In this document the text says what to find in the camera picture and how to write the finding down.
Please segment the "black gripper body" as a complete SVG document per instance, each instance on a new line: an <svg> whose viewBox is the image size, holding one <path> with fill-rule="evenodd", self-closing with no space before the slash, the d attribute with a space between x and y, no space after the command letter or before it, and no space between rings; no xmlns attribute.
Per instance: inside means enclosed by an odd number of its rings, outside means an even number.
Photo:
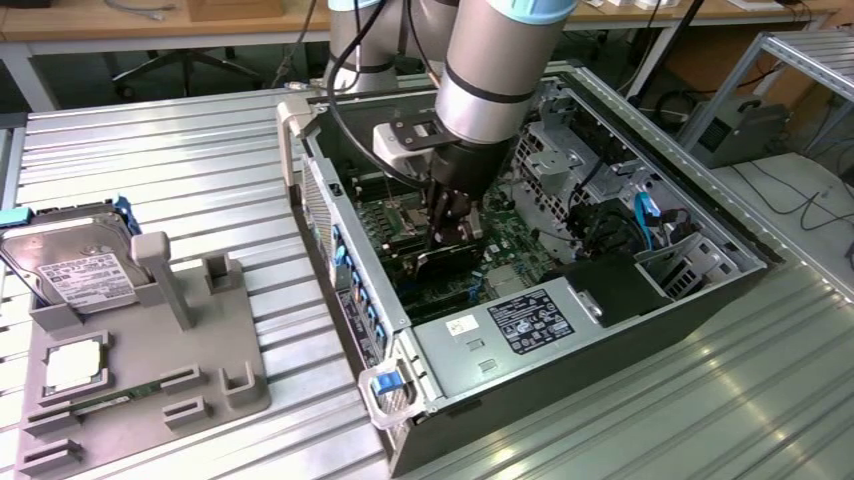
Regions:
<svg viewBox="0 0 854 480"><path fill-rule="evenodd" d="M447 189L481 200L509 158L513 140L477 144L467 141L446 144L433 153L430 176Z"/></svg>

